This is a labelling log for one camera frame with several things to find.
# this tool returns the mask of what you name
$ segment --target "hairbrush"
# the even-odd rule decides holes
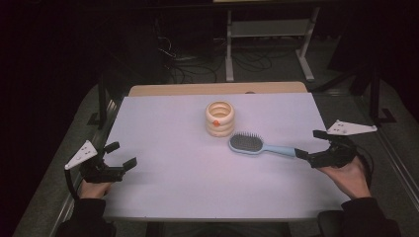
[[[228,144],[231,150],[248,155],[258,155],[263,151],[271,151],[291,157],[305,157],[307,154],[307,152],[293,147],[267,145],[259,135],[250,132],[234,133]]]

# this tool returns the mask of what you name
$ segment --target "table leg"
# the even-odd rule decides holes
[[[310,21],[307,25],[307,30],[305,31],[304,42],[301,48],[295,51],[299,64],[301,65],[302,71],[304,72],[305,79],[307,81],[314,80],[314,76],[311,72],[310,67],[308,66],[307,60],[305,59],[305,53],[307,52],[308,44],[310,43],[311,35],[313,33],[315,22],[316,22],[319,11],[320,11],[319,7],[316,7],[313,9],[313,12],[311,13]]]
[[[231,59],[231,11],[228,11],[227,17],[227,56],[225,57],[226,81],[234,82],[233,62]]]

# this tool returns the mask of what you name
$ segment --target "person's hand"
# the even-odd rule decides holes
[[[358,156],[342,168],[322,167],[318,170],[330,177],[339,190],[350,199],[369,198],[371,196],[364,166]]]
[[[111,188],[112,183],[93,184],[85,180],[81,183],[80,198],[102,198]]]

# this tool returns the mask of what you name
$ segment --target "light blue handle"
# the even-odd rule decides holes
[[[263,145],[262,150],[272,151],[281,155],[295,157],[295,148],[287,146]]]

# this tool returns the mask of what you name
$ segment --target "cable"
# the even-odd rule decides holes
[[[253,43],[253,48],[248,49],[244,48],[242,46],[239,46],[240,54],[244,57],[244,59],[241,59],[238,56],[233,56],[232,58],[235,60],[236,64],[240,66],[242,69],[251,71],[251,72],[261,72],[263,70],[269,69],[272,67],[273,63],[271,58],[280,58],[289,55],[290,53],[294,52],[297,49],[297,46],[293,46],[291,50],[286,51],[285,53],[281,55],[275,55],[272,56],[272,52],[275,51],[275,49],[278,47],[278,44],[274,44],[270,49],[268,49],[267,52],[264,53],[257,53],[252,51],[253,49],[256,49],[258,51],[265,49],[258,47],[255,43]]]
[[[364,147],[359,146],[359,145],[357,145],[357,147],[358,147],[358,148],[360,148],[361,150],[363,150],[363,151],[364,151],[365,153],[367,153],[367,155],[369,156],[369,158],[370,158],[370,162],[371,162],[370,172],[371,172],[371,175],[373,175],[373,173],[374,173],[374,168],[375,168],[375,163],[374,163],[373,156],[372,156],[372,155],[371,155],[371,153],[370,153],[370,152],[368,152],[368,150],[367,150],[367,149],[365,149]]]
[[[176,53],[170,53],[170,52],[168,52],[168,51],[166,51],[166,50],[164,50],[164,49],[162,49],[160,47],[158,47],[157,49],[160,50],[160,51],[162,51],[162,52],[164,52],[164,53],[166,53],[167,55],[169,55],[169,56],[171,56],[173,58],[176,58]]]
[[[216,83],[216,79],[217,79],[217,77],[216,77],[216,73],[215,73],[215,71],[213,71],[212,69],[210,69],[210,68],[208,68],[208,67],[204,67],[204,66],[188,66],[188,67],[195,67],[195,68],[202,68],[202,69],[205,69],[205,70],[208,70],[209,72],[203,72],[203,73],[200,73],[200,72],[193,72],[193,71],[189,71],[189,70],[185,70],[185,69],[182,69],[183,71],[185,71],[185,72],[188,72],[188,73],[191,73],[191,74],[195,74],[195,75],[207,75],[207,74],[210,74],[210,73],[212,73],[213,74],[213,76],[214,76],[214,83]]]
[[[185,65],[183,63],[188,63],[188,61],[191,60],[196,60],[196,61],[202,61],[202,62],[197,62],[197,64],[190,64],[192,66],[200,66],[200,65],[205,65],[211,62],[210,58],[207,58],[206,56],[188,56],[188,57],[180,57],[180,58],[176,58],[175,59],[175,63],[178,65]]]
[[[158,37],[160,40],[167,40],[169,42],[169,51],[172,50],[172,42],[165,37]]]
[[[185,84],[185,79],[187,78],[187,75],[185,75],[185,72],[177,66],[173,66],[172,68],[175,69],[174,80],[177,82],[178,75],[176,75],[176,70],[179,70],[182,73],[182,75],[181,75],[182,80],[180,81],[180,84]],[[191,79],[190,83],[193,83],[192,77],[191,76],[188,76],[188,77]]]
[[[70,193],[71,193],[71,196],[75,199],[75,200],[79,200],[80,199],[80,196],[77,194],[77,190],[78,190],[78,187],[80,186],[80,184],[78,184],[78,186],[77,186],[77,190],[76,189],[74,189],[74,184],[73,184],[73,181],[72,181],[72,179],[71,179],[71,172],[70,172],[70,170],[65,170],[64,169],[64,175],[65,175],[65,182],[67,183],[67,187],[68,187],[68,190],[70,191]]]

